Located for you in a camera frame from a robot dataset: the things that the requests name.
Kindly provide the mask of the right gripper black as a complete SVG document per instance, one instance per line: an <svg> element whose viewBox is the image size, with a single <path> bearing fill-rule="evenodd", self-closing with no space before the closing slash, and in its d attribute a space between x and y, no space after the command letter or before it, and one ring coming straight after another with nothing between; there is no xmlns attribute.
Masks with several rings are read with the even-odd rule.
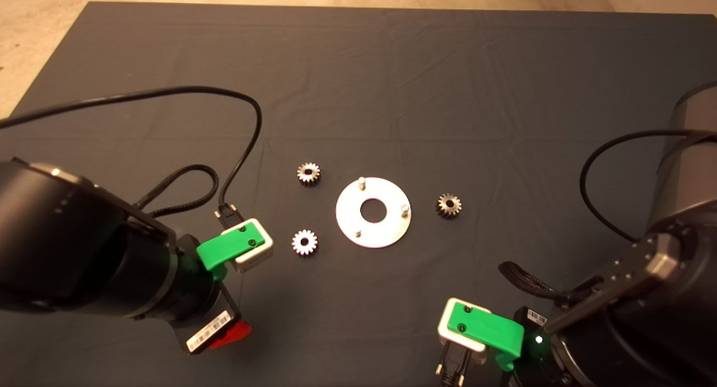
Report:
<svg viewBox="0 0 717 387"><path fill-rule="evenodd" d="M551 340L543 330L545 316L523 306L515 311L513 320L523 326L524 334L520 357L507 374L507 386L559 386L559 367Z"/></svg>

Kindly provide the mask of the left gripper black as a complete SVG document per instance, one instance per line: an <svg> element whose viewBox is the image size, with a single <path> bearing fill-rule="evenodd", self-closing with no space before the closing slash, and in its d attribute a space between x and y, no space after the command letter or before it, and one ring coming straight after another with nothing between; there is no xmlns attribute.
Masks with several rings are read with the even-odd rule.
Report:
<svg viewBox="0 0 717 387"><path fill-rule="evenodd" d="M235 300L223 282L213 285L212 293L198 310L182 320L173 321L173 332L187 356L205 349L217 349L246 338L252 326L241 320Z"/></svg>

